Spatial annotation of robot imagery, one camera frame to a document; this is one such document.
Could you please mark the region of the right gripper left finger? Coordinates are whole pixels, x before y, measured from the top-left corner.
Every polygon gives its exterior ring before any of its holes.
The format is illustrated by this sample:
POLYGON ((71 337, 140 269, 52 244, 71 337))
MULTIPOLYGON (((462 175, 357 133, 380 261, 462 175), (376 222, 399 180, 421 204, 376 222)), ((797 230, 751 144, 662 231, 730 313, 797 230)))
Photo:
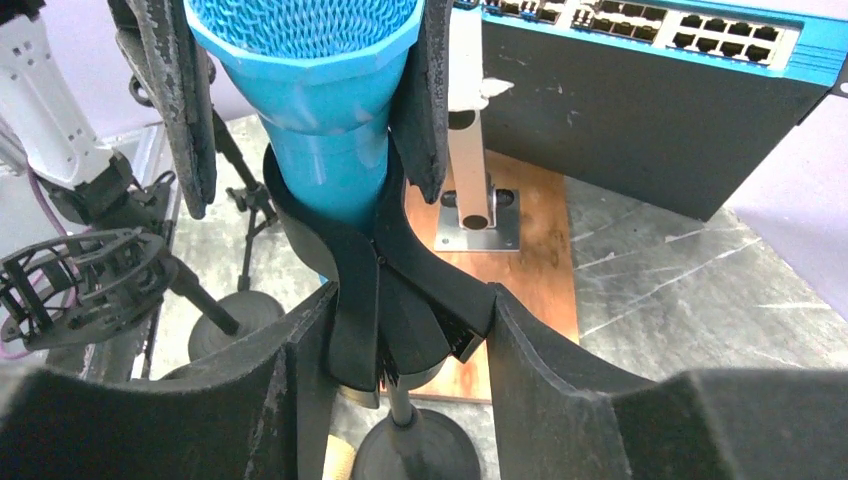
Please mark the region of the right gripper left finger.
POLYGON ((5 479, 318 479, 336 384, 324 352, 337 289, 157 381, 1 370, 5 479))

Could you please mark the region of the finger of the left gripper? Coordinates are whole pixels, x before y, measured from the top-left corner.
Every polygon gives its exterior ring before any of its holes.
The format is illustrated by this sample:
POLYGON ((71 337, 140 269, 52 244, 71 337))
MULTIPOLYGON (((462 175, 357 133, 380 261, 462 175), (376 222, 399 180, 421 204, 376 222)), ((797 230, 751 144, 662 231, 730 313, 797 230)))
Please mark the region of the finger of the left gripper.
POLYGON ((109 3, 118 47, 160 114, 188 212, 202 219, 216 194, 209 58, 182 1, 109 3))
POLYGON ((423 200, 441 195, 449 161, 449 26, 453 3, 424 3, 417 41, 392 98, 389 126, 410 183, 423 200))

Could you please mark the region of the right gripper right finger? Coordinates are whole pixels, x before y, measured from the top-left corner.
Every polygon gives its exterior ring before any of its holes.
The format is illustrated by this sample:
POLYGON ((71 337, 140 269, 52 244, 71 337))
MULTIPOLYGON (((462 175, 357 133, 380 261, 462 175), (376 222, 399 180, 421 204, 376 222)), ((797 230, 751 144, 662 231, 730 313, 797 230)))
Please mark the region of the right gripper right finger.
POLYGON ((843 370, 694 369, 652 381, 495 285, 487 339, 505 479, 843 479, 843 370))

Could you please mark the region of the beige gold microphone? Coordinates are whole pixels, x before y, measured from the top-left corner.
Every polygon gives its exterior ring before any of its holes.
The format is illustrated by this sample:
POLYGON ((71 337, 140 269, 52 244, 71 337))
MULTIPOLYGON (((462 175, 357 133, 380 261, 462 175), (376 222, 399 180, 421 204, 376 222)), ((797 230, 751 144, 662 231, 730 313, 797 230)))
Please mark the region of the beige gold microphone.
POLYGON ((335 435, 327 437, 323 467, 323 480, 350 480, 356 450, 347 441, 335 435))

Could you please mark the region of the blue foam microphone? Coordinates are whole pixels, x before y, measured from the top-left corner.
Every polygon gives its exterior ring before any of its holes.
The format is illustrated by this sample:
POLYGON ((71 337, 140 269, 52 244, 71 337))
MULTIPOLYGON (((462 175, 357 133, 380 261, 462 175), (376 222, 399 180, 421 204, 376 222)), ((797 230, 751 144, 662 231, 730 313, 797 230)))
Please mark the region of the blue foam microphone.
POLYGON ((423 3, 188 1, 184 10, 196 42, 258 114, 294 197, 369 229, 423 3))

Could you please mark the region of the black clip mic stand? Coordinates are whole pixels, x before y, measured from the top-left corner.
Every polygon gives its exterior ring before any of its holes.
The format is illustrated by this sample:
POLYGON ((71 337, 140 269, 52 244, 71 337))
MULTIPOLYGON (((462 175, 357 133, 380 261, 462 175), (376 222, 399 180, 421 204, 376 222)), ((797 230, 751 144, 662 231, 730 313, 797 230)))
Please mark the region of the black clip mic stand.
POLYGON ((395 147, 364 234, 297 200, 267 148, 263 175, 292 248, 336 287, 324 363, 341 391, 368 408, 382 393, 390 411, 363 439, 355 479, 477 479, 470 436, 446 415, 409 398, 448 358, 466 362, 494 322, 495 293, 442 260, 411 228, 406 175, 395 147))

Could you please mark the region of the black tripod shock mount stand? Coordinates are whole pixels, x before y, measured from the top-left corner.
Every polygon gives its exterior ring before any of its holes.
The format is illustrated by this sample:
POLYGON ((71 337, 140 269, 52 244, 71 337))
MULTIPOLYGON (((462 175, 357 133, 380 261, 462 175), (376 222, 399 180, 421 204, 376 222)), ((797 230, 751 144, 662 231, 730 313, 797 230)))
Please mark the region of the black tripod shock mount stand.
POLYGON ((250 269, 254 240, 279 218, 272 206, 267 187, 259 182, 249 169, 240 147, 215 108, 212 109, 212 120, 215 152, 224 156, 244 184, 242 188, 228 187, 225 193, 239 212, 250 213, 244 237, 243 261, 237 279, 237 291, 245 292, 251 288, 250 269))

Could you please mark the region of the black round base mic stand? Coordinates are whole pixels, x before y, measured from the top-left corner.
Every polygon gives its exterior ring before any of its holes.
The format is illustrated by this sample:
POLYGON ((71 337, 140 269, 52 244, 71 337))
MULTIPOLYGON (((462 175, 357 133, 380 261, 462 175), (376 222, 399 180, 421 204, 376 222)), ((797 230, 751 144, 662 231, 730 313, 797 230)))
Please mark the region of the black round base mic stand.
POLYGON ((167 291, 201 313, 187 345, 192 361, 284 315, 282 305, 260 291, 216 299, 163 237, 142 228, 112 229, 56 237, 2 258, 1 341, 28 351, 104 342, 158 310, 167 291))

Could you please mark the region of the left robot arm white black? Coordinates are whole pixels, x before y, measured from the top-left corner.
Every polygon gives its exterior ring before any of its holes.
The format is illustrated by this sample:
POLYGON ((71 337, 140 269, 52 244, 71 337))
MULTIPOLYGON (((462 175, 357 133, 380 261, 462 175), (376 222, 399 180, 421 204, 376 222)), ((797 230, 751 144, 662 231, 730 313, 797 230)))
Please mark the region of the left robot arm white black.
MULTIPOLYGON (((130 183, 71 93, 42 1, 1 5, 1 117, 71 221, 132 225, 130 183)), ((270 139, 275 196, 372 227, 389 165, 433 202, 448 152, 448 1, 113 1, 120 48, 171 141, 191 215, 216 194, 210 67, 270 139)))

